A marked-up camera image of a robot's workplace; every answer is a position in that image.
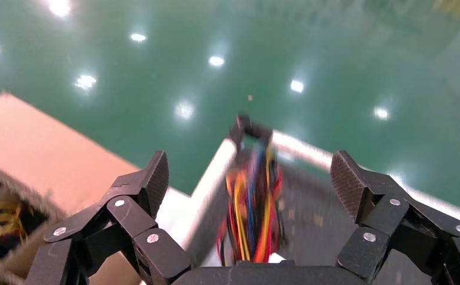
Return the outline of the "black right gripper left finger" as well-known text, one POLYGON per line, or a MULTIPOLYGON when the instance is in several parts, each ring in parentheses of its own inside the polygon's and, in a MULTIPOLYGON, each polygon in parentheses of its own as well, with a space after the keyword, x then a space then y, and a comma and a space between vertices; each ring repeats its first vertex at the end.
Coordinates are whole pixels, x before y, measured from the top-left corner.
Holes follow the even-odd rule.
POLYGON ((148 284, 174 283, 191 269, 191 259, 156 222, 168 183, 164 151, 143 170, 117 177, 98 202, 45 233, 26 283, 88 284, 118 252, 148 284))

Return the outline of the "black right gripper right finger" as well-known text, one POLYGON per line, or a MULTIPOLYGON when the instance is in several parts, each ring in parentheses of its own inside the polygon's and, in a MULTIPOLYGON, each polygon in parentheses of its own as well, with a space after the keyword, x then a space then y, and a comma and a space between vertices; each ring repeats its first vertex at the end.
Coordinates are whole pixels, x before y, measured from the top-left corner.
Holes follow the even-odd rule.
POLYGON ((371 284, 395 250, 433 284, 460 284, 460 220, 415 200, 389 175, 363 169, 346 151, 332 156, 330 178, 357 225, 338 267, 371 284))

